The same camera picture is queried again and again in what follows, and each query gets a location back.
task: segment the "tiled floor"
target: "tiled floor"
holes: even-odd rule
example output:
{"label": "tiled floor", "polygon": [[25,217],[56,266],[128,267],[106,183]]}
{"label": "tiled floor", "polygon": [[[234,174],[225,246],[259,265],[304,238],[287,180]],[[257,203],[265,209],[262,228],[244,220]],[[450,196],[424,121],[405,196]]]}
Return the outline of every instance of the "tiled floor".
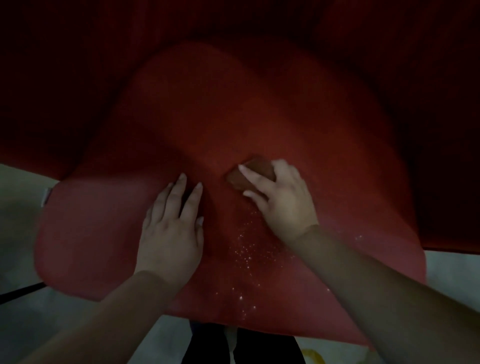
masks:
{"label": "tiled floor", "polygon": [[[55,181],[0,165],[0,293],[38,282],[33,241],[40,201]],[[480,311],[480,256],[427,252],[429,284]],[[0,306],[0,355],[15,363],[59,330],[80,322],[95,303],[50,288]],[[190,341],[188,321],[163,316],[130,363],[180,363]],[[327,364],[374,364],[361,346],[298,338],[301,348],[319,352]]]}

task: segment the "brown sponge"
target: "brown sponge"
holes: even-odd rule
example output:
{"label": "brown sponge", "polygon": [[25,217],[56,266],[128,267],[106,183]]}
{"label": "brown sponge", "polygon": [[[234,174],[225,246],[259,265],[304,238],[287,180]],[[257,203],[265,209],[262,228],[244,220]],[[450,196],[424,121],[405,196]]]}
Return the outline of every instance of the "brown sponge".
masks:
{"label": "brown sponge", "polygon": [[[262,157],[262,156],[255,156],[249,161],[242,163],[245,167],[261,174],[262,176],[268,178],[269,180],[275,182],[276,176],[273,170],[272,163]],[[251,184],[244,176],[240,173],[238,166],[236,166],[228,175],[227,175],[227,182],[231,183],[233,188],[239,191],[246,191],[250,190],[256,192],[258,194],[262,194],[258,191],[253,184]]]}

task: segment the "person's left hand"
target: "person's left hand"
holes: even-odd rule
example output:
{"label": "person's left hand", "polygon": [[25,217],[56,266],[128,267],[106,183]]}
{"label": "person's left hand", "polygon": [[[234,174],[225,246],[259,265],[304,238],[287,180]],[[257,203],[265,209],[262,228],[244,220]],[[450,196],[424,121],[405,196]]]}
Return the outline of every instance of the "person's left hand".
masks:
{"label": "person's left hand", "polygon": [[174,289],[182,288],[194,274],[204,246],[203,217],[196,218],[203,186],[198,183],[180,214],[187,177],[158,195],[147,211],[140,238],[135,273],[151,272]]}

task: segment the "yellow object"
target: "yellow object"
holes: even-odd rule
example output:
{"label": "yellow object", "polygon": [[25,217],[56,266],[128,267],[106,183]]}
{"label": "yellow object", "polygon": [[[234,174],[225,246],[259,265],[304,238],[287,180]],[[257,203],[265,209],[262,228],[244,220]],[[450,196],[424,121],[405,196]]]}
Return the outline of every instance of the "yellow object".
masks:
{"label": "yellow object", "polygon": [[302,349],[301,353],[303,356],[312,359],[315,364],[325,364],[325,360],[322,356],[313,349]]}

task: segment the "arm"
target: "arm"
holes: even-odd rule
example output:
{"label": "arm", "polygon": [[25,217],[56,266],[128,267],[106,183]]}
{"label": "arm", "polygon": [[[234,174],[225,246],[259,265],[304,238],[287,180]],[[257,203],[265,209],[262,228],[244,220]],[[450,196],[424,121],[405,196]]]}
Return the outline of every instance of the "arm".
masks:
{"label": "arm", "polygon": [[185,175],[172,185],[146,214],[134,275],[85,323],[58,334],[22,364],[128,362],[202,258],[203,218],[196,220],[202,185],[189,196],[180,217]]}
{"label": "arm", "polygon": [[388,363],[480,363],[480,314],[323,231],[305,181],[284,160],[276,183],[240,166],[273,232],[331,289]]}

